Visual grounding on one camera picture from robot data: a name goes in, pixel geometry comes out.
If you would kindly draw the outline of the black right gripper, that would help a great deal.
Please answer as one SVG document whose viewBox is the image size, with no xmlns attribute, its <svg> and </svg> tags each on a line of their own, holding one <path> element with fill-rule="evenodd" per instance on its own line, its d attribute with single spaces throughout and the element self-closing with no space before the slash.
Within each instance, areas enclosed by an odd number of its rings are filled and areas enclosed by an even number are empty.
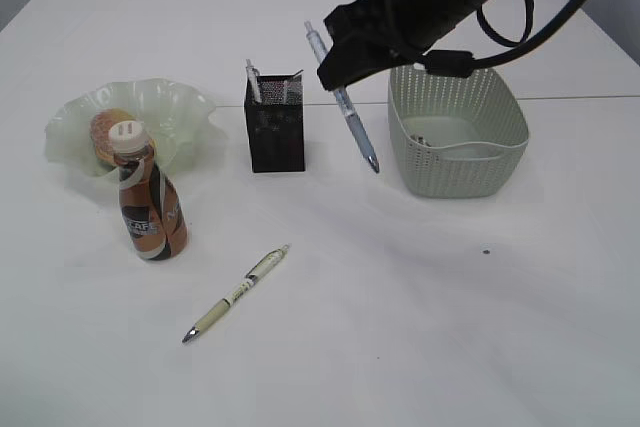
<svg viewBox="0 0 640 427">
<path fill-rule="evenodd" d="M 400 53 L 389 22 L 412 47 L 426 48 L 487 0 L 354 0 L 324 20 L 333 40 L 319 38 L 317 76 L 326 91 L 348 87 L 394 67 L 415 63 Z"/>
</svg>

